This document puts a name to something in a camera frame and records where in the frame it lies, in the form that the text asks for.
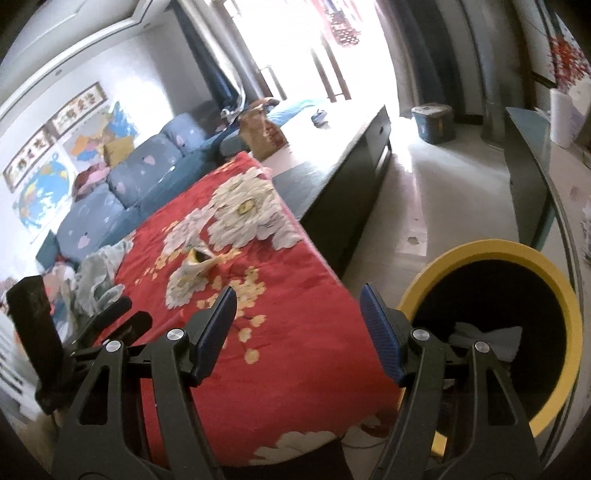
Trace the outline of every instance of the blue sofa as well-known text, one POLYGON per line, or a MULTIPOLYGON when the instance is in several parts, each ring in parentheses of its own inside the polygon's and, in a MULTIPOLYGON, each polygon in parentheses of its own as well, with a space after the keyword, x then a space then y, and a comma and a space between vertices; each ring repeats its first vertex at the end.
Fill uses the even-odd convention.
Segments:
MULTIPOLYGON (((282 126, 306 106, 322 101, 283 101, 269 118, 282 126)), ((44 241, 37 259, 44 268, 50 268, 58 254, 79 264, 100 247, 117 243, 224 158, 248 150, 237 130, 237 124, 232 125, 206 138, 188 113, 173 118, 113 168, 105 184, 72 204, 56 234, 50 233, 44 241)))

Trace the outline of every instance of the paper towel roll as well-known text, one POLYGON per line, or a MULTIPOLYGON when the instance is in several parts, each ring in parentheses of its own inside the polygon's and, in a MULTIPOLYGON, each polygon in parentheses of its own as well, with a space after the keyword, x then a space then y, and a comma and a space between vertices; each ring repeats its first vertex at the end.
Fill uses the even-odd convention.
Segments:
POLYGON ((572 116, 572 98, 560 90, 550 90, 550 139, 562 148, 569 148, 573 143, 572 116))

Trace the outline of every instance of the coffee table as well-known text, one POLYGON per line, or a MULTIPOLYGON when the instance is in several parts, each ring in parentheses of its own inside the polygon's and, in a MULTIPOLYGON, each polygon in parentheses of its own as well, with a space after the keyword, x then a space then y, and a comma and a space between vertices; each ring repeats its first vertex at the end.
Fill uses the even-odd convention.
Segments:
POLYGON ((390 119, 383 103, 322 106, 316 128, 302 110, 281 129, 289 145, 267 158, 273 184, 338 276, 344 274, 389 164, 390 119))

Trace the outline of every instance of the beige floor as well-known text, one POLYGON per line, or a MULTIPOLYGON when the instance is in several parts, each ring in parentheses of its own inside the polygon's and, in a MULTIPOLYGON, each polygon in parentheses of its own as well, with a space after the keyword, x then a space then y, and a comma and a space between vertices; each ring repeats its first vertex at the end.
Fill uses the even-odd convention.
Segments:
MULTIPOLYGON (((419 139, 413 121, 392 120, 396 158, 343 278, 356 299, 372 283, 395 307, 414 277, 450 248, 518 240, 502 151, 480 139, 480 127, 456 128, 456 140, 436 147, 419 139)), ((356 447, 376 443, 356 427, 343 439, 356 447)), ((355 480, 369 478, 383 448, 344 447, 355 480)))

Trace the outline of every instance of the trash can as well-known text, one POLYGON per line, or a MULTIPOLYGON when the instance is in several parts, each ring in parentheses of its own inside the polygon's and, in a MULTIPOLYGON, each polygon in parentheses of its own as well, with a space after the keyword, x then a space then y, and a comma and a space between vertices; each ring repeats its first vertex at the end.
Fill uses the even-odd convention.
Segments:
POLYGON ((427 143, 439 144, 456 138, 453 108, 440 103, 426 103, 411 110, 417 122, 418 136, 427 143))
MULTIPOLYGON (((574 386, 583 347, 579 302, 564 274, 537 250, 496 239, 457 247, 415 278, 397 309, 444 342, 455 322, 481 332, 521 326, 511 380, 534 437, 574 386)), ((433 443, 440 456, 448 433, 442 417, 433 443)))

